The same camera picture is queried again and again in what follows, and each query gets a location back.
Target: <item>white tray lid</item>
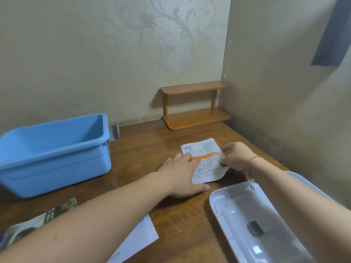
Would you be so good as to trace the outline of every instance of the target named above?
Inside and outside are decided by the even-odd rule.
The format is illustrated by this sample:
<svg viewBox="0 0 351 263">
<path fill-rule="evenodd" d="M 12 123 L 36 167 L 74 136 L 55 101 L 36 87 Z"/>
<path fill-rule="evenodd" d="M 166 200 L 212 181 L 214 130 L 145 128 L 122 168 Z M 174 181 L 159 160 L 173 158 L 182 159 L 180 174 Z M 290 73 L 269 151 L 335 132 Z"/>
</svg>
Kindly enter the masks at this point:
<svg viewBox="0 0 351 263">
<path fill-rule="evenodd" d="M 299 174 L 286 173 L 331 199 Z M 248 181 L 215 190 L 210 206 L 239 263 L 315 262 L 257 183 Z M 257 224 L 259 232 L 252 230 Z"/>
</svg>

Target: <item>blue plastic basin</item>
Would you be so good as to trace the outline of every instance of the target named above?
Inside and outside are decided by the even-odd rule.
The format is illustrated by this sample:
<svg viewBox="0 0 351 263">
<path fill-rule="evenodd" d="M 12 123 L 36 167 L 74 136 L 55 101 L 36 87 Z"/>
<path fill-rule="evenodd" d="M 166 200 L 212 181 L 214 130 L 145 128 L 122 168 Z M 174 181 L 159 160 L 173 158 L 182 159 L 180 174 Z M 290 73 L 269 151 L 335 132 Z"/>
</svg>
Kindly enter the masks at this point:
<svg viewBox="0 0 351 263">
<path fill-rule="evenodd" d="M 0 183 L 24 198 L 107 173 L 106 114 L 22 127 L 0 136 Z"/>
</svg>

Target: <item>forearm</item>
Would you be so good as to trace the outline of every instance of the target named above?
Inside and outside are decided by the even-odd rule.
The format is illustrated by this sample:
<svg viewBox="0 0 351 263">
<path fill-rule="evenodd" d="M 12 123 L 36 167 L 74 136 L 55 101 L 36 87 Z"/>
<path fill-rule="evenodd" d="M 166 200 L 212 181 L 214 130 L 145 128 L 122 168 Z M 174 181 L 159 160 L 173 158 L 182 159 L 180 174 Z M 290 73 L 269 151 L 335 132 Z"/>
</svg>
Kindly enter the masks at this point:
<svg viewBox="0 0 351 263">
<path fill-rule="evenodd" d="M 61 215 L 0 254 L 1 262 L 105 263 L 168 188 L 157 172 Z"/>
<path fill-rule="evenodd" d="M 251 177 L 317 262 L 351 258 L 351 212 L 320 196 L 264 159 L 251 162 Z"/>
</svg>

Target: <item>hand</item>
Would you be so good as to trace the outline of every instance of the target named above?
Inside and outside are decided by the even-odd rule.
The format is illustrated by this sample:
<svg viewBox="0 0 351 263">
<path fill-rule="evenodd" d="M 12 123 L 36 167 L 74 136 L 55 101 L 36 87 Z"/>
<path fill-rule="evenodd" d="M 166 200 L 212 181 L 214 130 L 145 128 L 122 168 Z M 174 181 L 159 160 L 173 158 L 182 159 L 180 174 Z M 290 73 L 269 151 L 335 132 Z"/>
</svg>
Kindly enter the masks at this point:
<svg viewBox="0 0 351 263">
<path fill-rule="evenodd" d="M 226 157 L 222 159 L 220 163 L 237 171 L 247 171 L 250 167 L 250 160 L 252 157 L 256 156 L 256 154 L 242 142 L 229 143 L 222 151 Z"/>
<path fill-rule="evenodd" d="M 167 159 L 158 169 L 161 179 L 169 186 L 169 195 L 186 197 L 196 193 L 206 192 L 210 189 L 207 184 L 193 184 L 191 182 L 199 159 L 193 159 L 190 153 L 184 156 L 178 153 L 174 159 Z"/>
</svg>

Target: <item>white paper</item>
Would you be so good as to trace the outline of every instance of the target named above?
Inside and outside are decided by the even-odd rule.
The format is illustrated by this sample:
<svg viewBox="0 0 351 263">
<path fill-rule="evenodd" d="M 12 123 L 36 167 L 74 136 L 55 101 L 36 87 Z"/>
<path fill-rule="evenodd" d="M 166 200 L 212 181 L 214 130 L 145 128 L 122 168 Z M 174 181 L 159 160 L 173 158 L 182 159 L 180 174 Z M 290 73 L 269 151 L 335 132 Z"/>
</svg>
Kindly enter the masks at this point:
<svg viewBox="0 0 351 263">
<path fill-rule="evenodd" d="M 122 263 L 157 239 L 158 234 L 151 218 L 146 215 L 121 243 L 107 263 Z"/>
<path fill-rule="evenodd" d="M 193 184 L 221 179 L 229 169 L 229 167 L 221 167 L 219 161 L 225 158 L 225 155 L 213 138 L 185 144 L 182 146 L 182 152 L 201 159 L 193 175 Z"/>
</svg>

